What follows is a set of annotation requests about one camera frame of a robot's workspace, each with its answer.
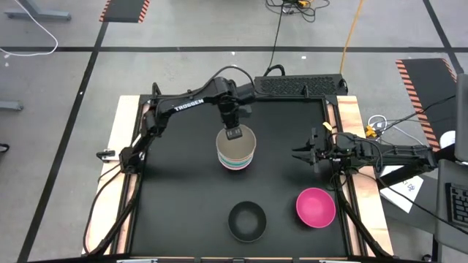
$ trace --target black table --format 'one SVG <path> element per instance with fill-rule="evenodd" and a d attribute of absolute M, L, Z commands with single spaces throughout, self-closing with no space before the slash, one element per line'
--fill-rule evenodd
<path fill-rule="evenodd" d="M 317 127 L 325 136 L 322 102 L 258 102 L 241 120 L 257 135 L 253 162 L 226 170 L 216 156 L 219 113 L 203 105 L 174 115 L 163 137 L 149 148 L 131 254 L 136 256 L 317 257 L 346 256 L 339 215 L 324 229 L 305 226 L 295 200 L 309 187 L 324 188 L 329 169 L 314 174 L 291 157 Z M 263 237 L 235 240 L 227 228 L 230 209 L 253 201 L 267 215 Z"/>

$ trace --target white paper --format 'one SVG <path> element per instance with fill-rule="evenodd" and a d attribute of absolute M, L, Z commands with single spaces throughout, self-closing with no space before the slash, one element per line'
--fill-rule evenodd
<path fill-rule="evenodd" d="M 387 175 L 389 172 L 392 172 L 400 167 L 402 166 L 386 166 L 382 172 L 382 176 Z M 422 185 L 423 179 L 419 176 L 415 176 L 409 180 L 390 186 L 390 188 L 399 192 L 400 194 L 403 194 L 410 200 L 415 201 L 416 196 L 418 195 L 418 192 L 421 189 Z M 411 211 L 412 203 L 400 196 L 399 194 L 391 191 L 390 189 L 384 188 L 380 190 L 380 195 L 382 195 L 388 201 L 392 202 L 394 205 L 400 207 L 406 213 L 409 213 Z"/>

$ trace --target bowl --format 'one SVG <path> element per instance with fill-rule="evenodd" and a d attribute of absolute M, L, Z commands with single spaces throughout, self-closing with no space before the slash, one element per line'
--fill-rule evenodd
<path fill-rule="evenodd" d="M 235 239 L 251 243 L 263 236 L 266 229 L 266 214 L 254 202 L 240 202 L 230 211 L 227 225 Z"/>
<path fill-rule="evenodd" d="M 336 215 L 333 198 L 320 188 L 302 191 L 295 203 L 295 209 L 302 222 L 314 228 L 327 227 Z"/>

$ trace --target keyboard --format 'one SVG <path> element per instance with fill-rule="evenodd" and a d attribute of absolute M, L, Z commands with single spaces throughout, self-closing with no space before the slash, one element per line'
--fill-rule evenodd
<path fill-rule="evenodd" d="M 446 183 L 445 193 L 449 222 L 468 227 L 468 186 Z"/>
<path fill-rule="evenodd" d="M 273 95 L 302 95 L 304 86 L 310 96 L 347 95 L 347 88 L 340 86 L 341 75 L 301 75 L 281 77 L 256 77 L 255 84 L 261 91 Z"/>

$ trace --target plywood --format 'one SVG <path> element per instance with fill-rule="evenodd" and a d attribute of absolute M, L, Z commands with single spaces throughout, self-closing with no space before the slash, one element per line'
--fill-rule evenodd
<path fill-rule="evenodd" d="M 133 127 L 137 117 L 139 101 L 140 96 L 120 97 L 107 148 L 115 150 L 116 153 L 120 153 L 122 148 L 132 143 Z M 101 175 L 117 164 L 118 161 L 110 161 L 109 163 L 103 164 Z M 120 168 L 117 167 L 115 171 L 109 172 L 108 175 L 101 178 L 97 191 L 119 170 Z M 101 242 L 102 238 L 116 221 L 120 196 L 124 186 L 124 178 L 125 174 L 120 173 L 112 183 L 106 186 L 99 196 L 99 199 L 96 201 L 91 223 L 86 235 L 86 247 L 89 251 L 92 251 L 99 245 L 99 242 Z"/>
<path fill-rule="evenodd" d="M 355 96 L 338 96 L 338 109 L 341 117 L 341 125 L 344 132 L 351 132 L 365 138 L 358 100 Z M 363 174 L 375 178 L 372 167 L 364 167 L 359 170 Z M 358 200 L 361 220 L 371 232 L 372 237 L 387 251 L 393 255 L 390 235 L 388 234 L 387 221 L 383 212 L 382 202 L 377 183 L 366 176 L 355 175 L 353 178 L 355 193 Z"/>
<path fill-rule="evenodd" d="M 335 120 L 335 112 L 333 110 L 333 105 L 328 104 L 327 105 L 327 110 L 328 110 L 328 122 L 332 127 L 336 127 L 336 120 Z M 333 128 L 331 131 L 333 134 L 338 132 L 337 128 Z M 340 178 L 341 183 L 344 182 L 344 176 Z M 350 194 L 348 191 L 349 185 L 345 183 L 343 185 L 343 192 L 344 196 L 346 197 L 346 200 L 349 202 L 350 201 Z M 352 254 L 355 256 L 360 256 L 361 255 L 361 250 L 359 249 L 359 239 L 358 239 L 358 232 L 356 230 L 356 226 L 352 222 L 351 218 L 349 216 L 347 218 L 347 223 L 348 223 L 348 229 L 350 231 L 350 242 L 351 242 L 351 249 L 352 249 Z"/>

